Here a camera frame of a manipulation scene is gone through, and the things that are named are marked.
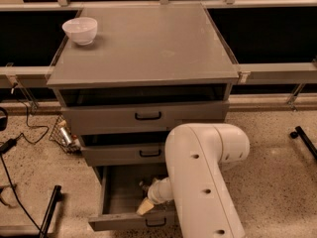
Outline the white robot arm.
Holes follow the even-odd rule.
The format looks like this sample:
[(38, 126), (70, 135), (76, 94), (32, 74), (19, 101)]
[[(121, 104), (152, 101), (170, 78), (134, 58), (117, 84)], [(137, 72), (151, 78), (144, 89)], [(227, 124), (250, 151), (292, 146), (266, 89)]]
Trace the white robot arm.
[(172, 129), (164, 153), (168, 177), (155, 179), (137, 213), (173, 201), (183, 238), (245, 238), (219, 166), (243, 161), (246, 133), (231, 124), (183, 124)]

